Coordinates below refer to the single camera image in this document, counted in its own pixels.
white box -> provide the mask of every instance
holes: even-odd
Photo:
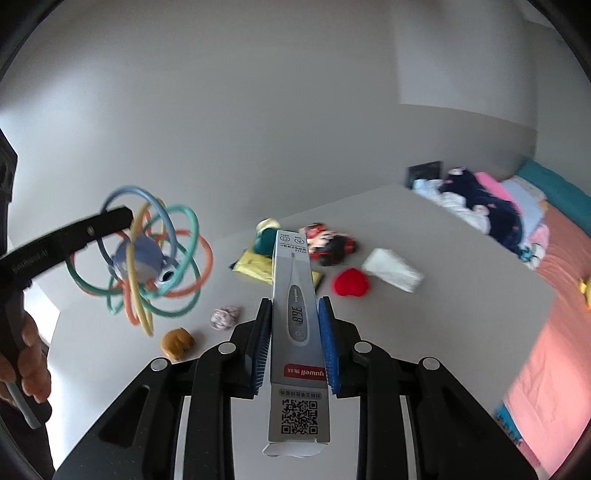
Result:
[[[278,231],[273,253],[269,456],[310,456],[330,441],[329,390],[306,236]]]

red logo label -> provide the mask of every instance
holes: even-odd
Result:
[[[320,380],[325,382],[326,370],[322,367],[287,364],[283,367],[283,376],[291,378],[305,378],[306,380]]]

hand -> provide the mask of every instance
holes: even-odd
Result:
[[[47,369],[47,360],[41,352],[41,339],[37,325],[25,312],[25,326],[22,339],[27,346],[18,356],[18,371],[22,377],[22,391],[33,396],[37,403],[43,403],[51,393],[51,374]],[[10,362],[0,353],[0,381],[14,382],[16,375]],[[14,405],[6,385],[0,383],[0,399]]]

teal pillow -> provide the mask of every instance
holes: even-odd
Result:
[[[526,160],[516,175],[542,190],[548,202],[591,236],[591,197],[589,195],[534,160]]]

black gripper frame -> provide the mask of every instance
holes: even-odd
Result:
[[[439,361],[391,358],[362,342],[355,325],[337,320],[328,297],[320,300],[320,310],[335,345],[339,386],[333,393],[360,398],[358,480],[409,478],[401,397],[407,400],[419,480],[537,479]],[[257,362],[268,346],[271,312],[271,302],[263,299],[256,320],[235,328],[231,353],[222,352],[233,347],[220,344],[190,362],[152,361],[90,428],[54,480],[171,480],[186,395],[191,404],[183,479],[234,480],[230,399],[252,399],[258,392]]]

